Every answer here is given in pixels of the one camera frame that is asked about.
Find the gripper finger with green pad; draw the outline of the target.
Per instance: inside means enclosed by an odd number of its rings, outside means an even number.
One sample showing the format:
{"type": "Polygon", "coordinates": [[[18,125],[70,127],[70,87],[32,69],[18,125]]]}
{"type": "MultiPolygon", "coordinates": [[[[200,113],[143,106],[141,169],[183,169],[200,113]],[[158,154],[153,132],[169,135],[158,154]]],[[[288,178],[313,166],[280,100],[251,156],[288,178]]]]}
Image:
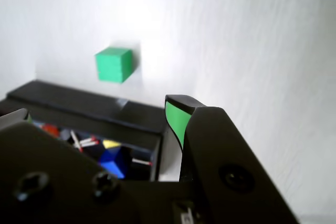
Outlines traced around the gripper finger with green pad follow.
{"type": "Polygon", "coordinates": [[[297,222],[224,109],[169,94],[165,116],[213,223],[297,222]]]}
{"type": "Polygon", "coordinates": [[[117,179],[34,126],[20,109],[1,117],[1,223],[139,223],[117,179]]]}

